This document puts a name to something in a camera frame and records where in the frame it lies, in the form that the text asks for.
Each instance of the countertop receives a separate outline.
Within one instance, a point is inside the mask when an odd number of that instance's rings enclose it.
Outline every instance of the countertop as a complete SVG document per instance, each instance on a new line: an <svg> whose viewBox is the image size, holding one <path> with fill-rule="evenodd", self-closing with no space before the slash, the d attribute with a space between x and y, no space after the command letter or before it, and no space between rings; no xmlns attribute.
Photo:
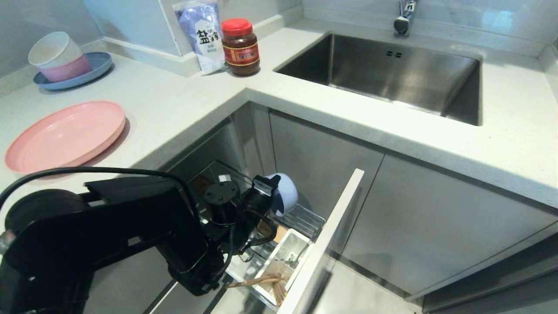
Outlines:
<svg viewBox="0 0 558 314"><path fill-rule="evenodd" d="M304 48L336 34L403 43L483 61L482 125L472 126L273 72ZM184 78L113 55L114 69L98 81L62 92L30 84L0 98L0 152L44 116L73 104L120 104L123 135L86 165L157 169L247 101L308 120L390 150L558 208L557 103L536 58L433 37L401 41L390 31L301 20L259 41L262 70ZM0 167L0 188L21 177ZM8 199L45 188L84 192L83 182L114 177L74 174L36 180Z"/></svg>

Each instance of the stainless steel sink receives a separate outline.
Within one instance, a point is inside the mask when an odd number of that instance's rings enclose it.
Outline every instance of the stainless steel sink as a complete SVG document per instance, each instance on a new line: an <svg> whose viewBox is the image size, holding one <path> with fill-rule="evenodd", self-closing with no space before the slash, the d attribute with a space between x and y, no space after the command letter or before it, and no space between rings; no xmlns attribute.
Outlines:
<svg viewBox="0 0 558 314"><path fill-rule="evenodd" d="M329 35L277 72L480 125L480 62Z"/></svg>

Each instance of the open drawer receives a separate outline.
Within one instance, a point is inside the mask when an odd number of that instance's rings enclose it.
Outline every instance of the open drawer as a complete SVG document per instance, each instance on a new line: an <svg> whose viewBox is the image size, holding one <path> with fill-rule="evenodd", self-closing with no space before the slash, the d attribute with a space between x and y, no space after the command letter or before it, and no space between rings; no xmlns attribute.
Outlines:
<svg viewBox="0 0 558 314"><path fill-rule="evenodd" d="M288 294L280 307L266 299L261 294L261 289L257 289L254 286L233 289L247 289L269 308L278 313L311 312L312 307L319 299L319 294L325 287L329 272L335 264L334 255L343 251L343 247L348 240L352 225L351 223L345 223L345 221L353 221L354 217L358 214L358 208L352 204L352 199L363 174L364 171L360 169L354 170L327 221L300 205L297 205L285 217L276 217L271 214L271 218L275 222L300 232L308 237L312 243L312 245L306 248L304 261L297 268L298 275L291 281ZM227 180L237 182L241 189L247 189L251 186L251 179L249 177L218 161L211 163L197 178L202 177L201 181L207 180L209 184L219 180L221 175L228 175ZM203 189L203 187L196 186L197 184L203 184L201 181L198 179L198 182L196 182L196 179L194 179L190 182L190 187L193 191ZM204 209L203 205L198 202L199 200L197 199L196 202L199 204L198 210L200 210L200 214L203 217ZM263 268L264 263L270 257L275 246L276 244L272 242L257 246L250 252L247 251L248 254L246 255L234 256L231 265L227 269L227 273L235 281L253 279L256 277L256 273ZM221 306L224 308L230 307L230 305ZM220 312L218 308L219 304L217 304L215 311L212 313Z"/></svg>

